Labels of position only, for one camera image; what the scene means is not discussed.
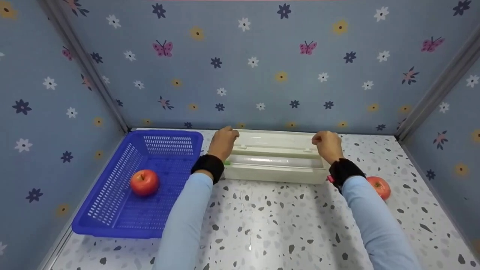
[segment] basket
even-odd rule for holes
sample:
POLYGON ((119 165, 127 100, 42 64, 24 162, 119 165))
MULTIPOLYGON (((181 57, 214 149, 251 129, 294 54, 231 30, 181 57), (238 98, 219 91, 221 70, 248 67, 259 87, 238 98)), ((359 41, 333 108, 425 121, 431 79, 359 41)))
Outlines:
POLYGON ((72 230, 102 237, 161 238, 202 142, 198 132, 130 132, 80 207, 72 230), (139 197, 130 188, 130 178, 144 169, 157 173, 160 189, 154 195, 139 197))

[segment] apple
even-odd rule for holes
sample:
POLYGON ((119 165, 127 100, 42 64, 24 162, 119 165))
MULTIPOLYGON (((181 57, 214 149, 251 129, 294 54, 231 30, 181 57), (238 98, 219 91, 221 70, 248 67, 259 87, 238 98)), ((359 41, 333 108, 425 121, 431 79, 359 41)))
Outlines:
POLYGON ((158 176, 152 170, 138 171, 130 179, 130 187, 138 196, 152 195, 157 191, 158 186, 158 176))
POLYGON ((390 186, 383 178, 377 176, 369 176, 367 177, 367 181, 372 185, 372 187, 384 201, 386 201, 388 197, 390 197, 390 186))

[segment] person's right hand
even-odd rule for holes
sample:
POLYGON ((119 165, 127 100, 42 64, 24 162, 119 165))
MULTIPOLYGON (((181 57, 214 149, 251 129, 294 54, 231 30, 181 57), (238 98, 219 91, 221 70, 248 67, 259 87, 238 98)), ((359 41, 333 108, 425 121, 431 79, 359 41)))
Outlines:
POLYGON ((317 146, 320 156, 332 165, 333 162, 344 159, 342 151, 342 139, 337 133, 319 131, 312 138, 312 144, 317 146))

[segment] terrazzo countertop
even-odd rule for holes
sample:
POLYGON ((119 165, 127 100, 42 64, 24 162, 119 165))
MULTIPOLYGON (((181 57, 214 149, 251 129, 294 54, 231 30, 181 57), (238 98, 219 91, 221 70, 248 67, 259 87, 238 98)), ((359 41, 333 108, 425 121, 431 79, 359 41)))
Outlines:
MULTIPOLYGON (((198 132, 206 152, 214 131, 198 132)), ((424 269, 479 268, 393 136, 342 137, 346 157, 390 184, 387 205, 424 269)), ((52 269, 149 270, 160 241, 72 233, 52 269)), ((370 270, 372 264, 332 185, 224 180, 214 186, 205 213, 196 269, 370 270)))

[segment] wall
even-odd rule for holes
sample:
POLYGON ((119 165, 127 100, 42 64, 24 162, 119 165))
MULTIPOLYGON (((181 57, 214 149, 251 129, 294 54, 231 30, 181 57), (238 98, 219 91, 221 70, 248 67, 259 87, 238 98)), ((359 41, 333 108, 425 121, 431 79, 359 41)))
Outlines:
POLYGON ((480 22, 455 0, 61 5, 131 126, 393 134, 480 22))
POLYGON ((480 60, 406 146, 480 255, 480 60))
POLYGON ((0 36, 0 269, 31 270, 122 133, 36 1, 0 1, 0 36))

